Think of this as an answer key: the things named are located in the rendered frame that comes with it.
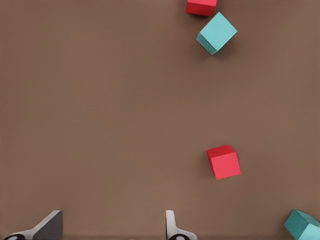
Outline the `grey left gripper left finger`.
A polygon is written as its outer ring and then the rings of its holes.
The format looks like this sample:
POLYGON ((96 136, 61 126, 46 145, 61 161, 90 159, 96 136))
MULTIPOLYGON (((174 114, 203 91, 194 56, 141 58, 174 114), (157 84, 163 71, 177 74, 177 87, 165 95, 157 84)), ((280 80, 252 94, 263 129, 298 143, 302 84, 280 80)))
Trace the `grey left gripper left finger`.
POLYGON ((63 212, 54 210, 35 227, 12 233, 3 240, 60 240, 63 234, 63 212))

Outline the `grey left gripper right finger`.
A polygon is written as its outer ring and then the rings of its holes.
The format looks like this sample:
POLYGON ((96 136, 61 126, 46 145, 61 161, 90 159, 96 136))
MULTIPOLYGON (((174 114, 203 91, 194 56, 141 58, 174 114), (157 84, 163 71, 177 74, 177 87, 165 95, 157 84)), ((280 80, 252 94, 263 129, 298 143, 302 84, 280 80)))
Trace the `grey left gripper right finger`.
POLYGON ((198 237, 190 231, 182 230, 176 226, 173 210, 165 211, 166 240, 198 240, 198 237))

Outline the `red cube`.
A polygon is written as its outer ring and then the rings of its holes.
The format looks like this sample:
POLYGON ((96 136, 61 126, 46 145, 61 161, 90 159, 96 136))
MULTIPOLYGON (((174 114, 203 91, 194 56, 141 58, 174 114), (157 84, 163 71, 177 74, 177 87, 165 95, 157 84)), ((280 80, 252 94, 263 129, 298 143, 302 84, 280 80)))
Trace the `red cube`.
POLYGON ((211 148, 206 153, 216 180, 241 174, 237 153, 230 145, 211 148))
POLYGON ((185 12, 209 17, 217 5, 217 0, 187 0, 185 12))

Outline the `teal cube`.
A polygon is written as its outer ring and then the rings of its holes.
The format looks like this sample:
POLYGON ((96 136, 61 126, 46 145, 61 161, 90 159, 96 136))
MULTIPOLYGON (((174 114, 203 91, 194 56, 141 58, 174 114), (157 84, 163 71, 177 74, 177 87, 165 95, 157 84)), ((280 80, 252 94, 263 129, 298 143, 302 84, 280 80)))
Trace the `teal cube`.
POLYGON ((292 210, 284 227, 295 240, 320 240, 320 222, 300 210, 292 210))
POLYGON ((218 12, 199 32, 196 40, 211 55, 215 55, 238 31, 218 12))

